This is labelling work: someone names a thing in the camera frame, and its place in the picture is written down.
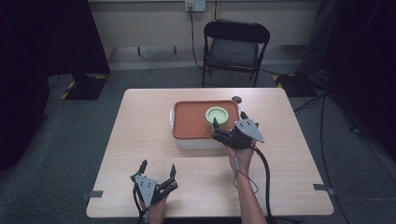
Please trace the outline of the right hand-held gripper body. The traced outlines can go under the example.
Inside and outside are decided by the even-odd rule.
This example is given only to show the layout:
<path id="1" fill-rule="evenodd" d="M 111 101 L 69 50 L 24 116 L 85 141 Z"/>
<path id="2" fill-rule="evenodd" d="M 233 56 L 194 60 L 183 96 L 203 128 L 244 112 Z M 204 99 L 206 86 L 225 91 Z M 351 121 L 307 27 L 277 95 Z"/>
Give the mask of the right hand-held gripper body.
<path id="1" fill-rule="evenodd" d="M 258 123 L 253 119 L 241 119 L 234 123 L 230 131 L 214 126 L 213 139 L 233 149 L 249 148 L 253 141 L 264 142 L 264 137 L 258 129 Z"/>

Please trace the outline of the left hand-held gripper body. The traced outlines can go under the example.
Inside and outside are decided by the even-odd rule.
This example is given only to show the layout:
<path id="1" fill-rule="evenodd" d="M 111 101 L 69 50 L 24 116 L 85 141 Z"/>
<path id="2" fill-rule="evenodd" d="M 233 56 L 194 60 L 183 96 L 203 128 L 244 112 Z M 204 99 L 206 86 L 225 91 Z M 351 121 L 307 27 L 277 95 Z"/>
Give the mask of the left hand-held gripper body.
<path id="1" fill-rule="evenodd" d="M 167 197 L 177 188 L 177 182 L 170 177 L 163 183 L 159 184 L 155 179 L 145 175 L 134 175 L 132 177 L 134 189 L 136 190 L 139 200 L 146 206 L 150 207 Z"/>

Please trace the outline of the green round container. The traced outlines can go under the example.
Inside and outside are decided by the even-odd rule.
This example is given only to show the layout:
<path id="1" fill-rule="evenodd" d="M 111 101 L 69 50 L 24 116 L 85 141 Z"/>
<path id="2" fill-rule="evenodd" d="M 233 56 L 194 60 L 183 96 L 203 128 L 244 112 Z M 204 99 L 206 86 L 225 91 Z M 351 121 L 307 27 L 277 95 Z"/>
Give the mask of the green round container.
<path id="1" fill-rule="evenodd" d="M 209 126 L 213 126 L 214 120 L 217 121 L 220 128 L 225 128 L 229 119 L 229 113 L 220 106 L 212 106 L 205 112 L 205 120 Z"/>

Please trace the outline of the white box with orange lid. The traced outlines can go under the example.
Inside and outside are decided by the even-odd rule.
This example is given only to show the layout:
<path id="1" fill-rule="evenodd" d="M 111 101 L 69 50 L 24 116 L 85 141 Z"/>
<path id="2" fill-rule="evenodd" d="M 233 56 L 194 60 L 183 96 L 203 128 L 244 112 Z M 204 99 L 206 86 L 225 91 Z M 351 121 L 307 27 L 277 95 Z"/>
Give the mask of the white box with orange lid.
<path id="1" fill-rule="evenodd" d="M 228 112 L 227 123 L 221 128 L 231 130 L 233 124 L 240 119 L 240 108 L 232 100 L 179 101 L 174 104 L 169 120 L 179 149 L 223 148 L 222 143 L 213 139 L 212 124 L 205 117 L 206 111 L 214 106 L 219 106 Z"/>

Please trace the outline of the person's left hand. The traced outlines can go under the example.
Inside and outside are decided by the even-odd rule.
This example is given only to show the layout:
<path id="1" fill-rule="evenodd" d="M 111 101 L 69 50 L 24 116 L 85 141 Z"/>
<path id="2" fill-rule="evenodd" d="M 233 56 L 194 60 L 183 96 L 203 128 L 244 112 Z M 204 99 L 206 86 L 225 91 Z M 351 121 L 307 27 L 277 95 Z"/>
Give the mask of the person's left hand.
<path id="1" fill-rule="evenodd" d="M 167 198 L 163 198 L 148 209 L 148 224 L 163 224 Z"/>

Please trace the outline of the person's right hand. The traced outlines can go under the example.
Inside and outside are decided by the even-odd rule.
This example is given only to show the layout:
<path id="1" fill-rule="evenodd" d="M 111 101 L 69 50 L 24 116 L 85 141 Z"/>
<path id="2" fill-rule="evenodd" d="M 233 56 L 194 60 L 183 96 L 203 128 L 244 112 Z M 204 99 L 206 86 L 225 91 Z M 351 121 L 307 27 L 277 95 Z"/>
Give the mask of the person's right hand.
<path id="1" fill-rule="evenodd" d="M 233 173 L 236 175 L 237 172 L 241 172 L 244 175 L 248 175 L 254 150 L 251 148 L 237 150 L 228 146 L 226 146 L 226 149 Z"/>

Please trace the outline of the grey tape strip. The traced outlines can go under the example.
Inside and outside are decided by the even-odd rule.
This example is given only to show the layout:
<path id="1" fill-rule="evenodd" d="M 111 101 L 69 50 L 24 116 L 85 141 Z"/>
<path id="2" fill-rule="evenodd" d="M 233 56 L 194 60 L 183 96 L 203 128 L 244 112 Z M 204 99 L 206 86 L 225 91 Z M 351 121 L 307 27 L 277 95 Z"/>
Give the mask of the grey tape strip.
<path id="1" fill-rule="evenodd" d="M 91 190 L 81 194 L 82 200 L 89 200 L 90 198 L 101 198 L 103 196 L 102 190 Z"/>
<path id="2" fill-rule="evenodd" d="M 327 187 L 324 184 L 314 184 L 313 187 L 314 187 L 314 190 L 326 191 L 329 195 L 334 195 L 335 194 L 335 191 L 334 191 L 333 188 Z"/>

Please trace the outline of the black stand base yellow tape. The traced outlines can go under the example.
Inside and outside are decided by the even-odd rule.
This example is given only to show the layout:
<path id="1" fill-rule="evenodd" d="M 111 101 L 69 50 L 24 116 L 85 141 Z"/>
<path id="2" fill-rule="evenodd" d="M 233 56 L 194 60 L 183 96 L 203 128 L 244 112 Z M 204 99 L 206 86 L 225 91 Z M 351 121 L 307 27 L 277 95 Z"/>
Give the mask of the black stand base yellow tape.
<path id="1" fill-rule="evenodd" d="M 85 76 L 82 81 L 73 80 L 62 95 L 62 100 L 97 100 L 107 81 L 107 75 Z"/>
<path id="2" fill-rule="evenodd" d="M 307 76 L 295 74 L 274 75 L 273 80 L 278 88 L 286 92 L 288 97 L 313 97 L 317 95 Z"/>

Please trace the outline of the black folding chair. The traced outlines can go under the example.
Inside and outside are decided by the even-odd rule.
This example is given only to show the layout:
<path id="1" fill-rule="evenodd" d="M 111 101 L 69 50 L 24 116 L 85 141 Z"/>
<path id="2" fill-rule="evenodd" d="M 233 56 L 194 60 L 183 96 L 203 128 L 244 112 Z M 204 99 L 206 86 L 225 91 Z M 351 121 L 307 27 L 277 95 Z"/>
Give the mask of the black folding chair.
<path id="1" fill-rule="evenodd" d="M 202 86 L 211 69 L 250 73 L 257 84 L 270 32 L 251 21 L 213 20 L 204 28 Z"/>

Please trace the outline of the dark curtain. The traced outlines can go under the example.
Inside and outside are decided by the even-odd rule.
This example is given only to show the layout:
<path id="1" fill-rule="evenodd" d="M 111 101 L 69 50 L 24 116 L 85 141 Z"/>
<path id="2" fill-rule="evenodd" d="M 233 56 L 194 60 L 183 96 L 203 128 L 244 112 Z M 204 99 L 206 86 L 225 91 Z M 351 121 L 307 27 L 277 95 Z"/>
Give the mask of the dark curtain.
<path id="1" fill-rule="evenodd" d="M 320 70 L 396 162 L 396 0 L 318 0 L 299 72 Z"/>
<path id="2" fill-rule="evenodd" d="M 88 0 L 0 0 L 0 171 L 30 144 L 48 79 L 87 73 L 109 73 Z"/>

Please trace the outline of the white wall socket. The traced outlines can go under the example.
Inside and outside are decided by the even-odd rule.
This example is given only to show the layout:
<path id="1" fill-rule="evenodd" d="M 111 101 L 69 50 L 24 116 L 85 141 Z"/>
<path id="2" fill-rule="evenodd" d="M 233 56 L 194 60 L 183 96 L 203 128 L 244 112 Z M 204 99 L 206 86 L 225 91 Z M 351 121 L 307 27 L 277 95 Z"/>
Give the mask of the white wall socket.
<path id="1" fill-rule="evenodd" d="M 205 12 L 206 0 L 185 0 L 185 10 L 187 12 Z"/>

